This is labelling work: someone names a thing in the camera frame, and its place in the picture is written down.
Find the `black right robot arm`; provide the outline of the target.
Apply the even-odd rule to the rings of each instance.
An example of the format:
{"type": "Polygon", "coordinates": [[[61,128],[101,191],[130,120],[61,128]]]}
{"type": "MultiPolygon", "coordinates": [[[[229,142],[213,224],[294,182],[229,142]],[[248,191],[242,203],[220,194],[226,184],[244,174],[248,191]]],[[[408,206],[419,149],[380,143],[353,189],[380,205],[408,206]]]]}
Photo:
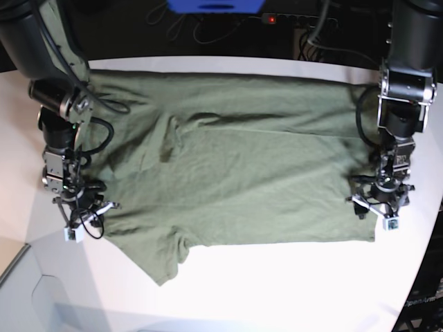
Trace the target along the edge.
{"type": "Polygon", "coordinates": [[[64,238],[101,239],[105,214],[119,203],[105,200],[105,183],[83,177],[92,156],[114,137],[113,126],[93,115],[96,107],[128,114],[125,104],[100,98],[90,68],[71,31],[61,1],[2,1],[1,44],[30,81],[29,97],[41,106],[37,125],[45,148],[43,186],[55,196],[65,222],[64,238]]]}

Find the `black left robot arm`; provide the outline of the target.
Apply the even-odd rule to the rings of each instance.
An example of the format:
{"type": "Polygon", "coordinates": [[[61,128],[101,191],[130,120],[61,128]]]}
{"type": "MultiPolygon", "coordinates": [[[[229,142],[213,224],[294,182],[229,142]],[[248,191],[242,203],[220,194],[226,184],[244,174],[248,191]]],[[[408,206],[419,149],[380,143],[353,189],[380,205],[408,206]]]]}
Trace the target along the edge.
{"type": "Polygon", "coordinates": [[[349,201],[360,219],[376,214],[384,230],[399,227],[399,211],[408,205],[413,136],[422,133],[437,95],[437,65],[442,55],[442,2],[394,1],[390,49],[380,67],[378,85],[369,86],[356,104],[360,139],[370,148],[371,175],[351,175],[349,201]],[[361,115],[365,99],[376,93],[379,142],[369,139],[361,115]]]}

